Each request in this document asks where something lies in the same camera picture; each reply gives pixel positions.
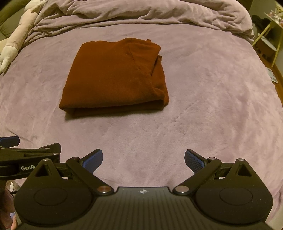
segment wall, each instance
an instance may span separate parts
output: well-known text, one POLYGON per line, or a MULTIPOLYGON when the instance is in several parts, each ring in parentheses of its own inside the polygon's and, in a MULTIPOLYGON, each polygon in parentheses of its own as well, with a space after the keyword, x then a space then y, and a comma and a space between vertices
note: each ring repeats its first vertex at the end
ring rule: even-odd
MULTIPOLYGON (((253 0, 249 13, 251 16, 255 14, 260 18, 266 18, 266 15, 264 13, 269 13, 270 10, 275 11, 275 4, 275 0, 253 0)), ((276 45, 278 44, 281 31, 282 29, 280 29, 279 27, 276 27, 274 29, 276 45)), ((280 70, 281 74, 283 74, 283 44, 281 45, 278 57, 276 59, 276 66, 280 70)))

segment screw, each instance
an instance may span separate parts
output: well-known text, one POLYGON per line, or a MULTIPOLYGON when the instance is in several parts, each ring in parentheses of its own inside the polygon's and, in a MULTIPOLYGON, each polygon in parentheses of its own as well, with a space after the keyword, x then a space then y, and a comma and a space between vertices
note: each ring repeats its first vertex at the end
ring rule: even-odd
POLYGON ((180 185, 180 186, 177 186, 175 190, 179 193, 185 193, 185 192, 188 192, 190 189, 187 186, 180 185))
POLYGON ((108 193, 112 190, 112 188, 110 186, 106 186, 106 185, 103 185, 103 186, 100 186, 97 188, 97 191, 101 192, 101 193, 108 193))

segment rust-colored garment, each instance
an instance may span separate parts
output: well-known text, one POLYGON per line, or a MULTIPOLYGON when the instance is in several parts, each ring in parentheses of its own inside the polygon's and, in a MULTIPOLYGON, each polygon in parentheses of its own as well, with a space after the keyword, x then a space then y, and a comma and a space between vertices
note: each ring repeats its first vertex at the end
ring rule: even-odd
POLYGON ((159 51, 149 39, 84 43, 59 107, 74 116, 163 109, 169 97, 159 51))

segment bed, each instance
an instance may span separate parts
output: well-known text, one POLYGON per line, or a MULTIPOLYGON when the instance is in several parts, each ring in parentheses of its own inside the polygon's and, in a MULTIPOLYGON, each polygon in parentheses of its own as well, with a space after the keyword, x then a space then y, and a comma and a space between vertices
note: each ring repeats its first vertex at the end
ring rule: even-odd
POLYGON ((48 0, 0 76, 1 135, 17 134, 21 148, 59 142, 62 162, 100 148, 95 175, 115 189, 172 189, 193 174, 187 149, 222 162, 245 158, 273 196, 267 223, 274 221, 283 192, 282 105, 250 44, 247 10, 235 0, 142 2, 48 0), (169 105, 77 119, 59 109, 80 46, 127 37, 161 46, 169 105))

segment triangular cutout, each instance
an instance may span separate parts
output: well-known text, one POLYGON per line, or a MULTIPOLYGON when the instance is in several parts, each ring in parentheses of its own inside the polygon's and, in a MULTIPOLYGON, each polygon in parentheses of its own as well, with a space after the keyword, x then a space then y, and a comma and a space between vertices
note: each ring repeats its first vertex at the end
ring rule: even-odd
POLYGON ((252 176, 245 165, 240 165, 238 175, 239 176, 252 176))
POLYGON ((49 175, 50 175, 50 171, 47 165, 42 165, 41 168, 35 174, 36 177, 49 176, 49 175))

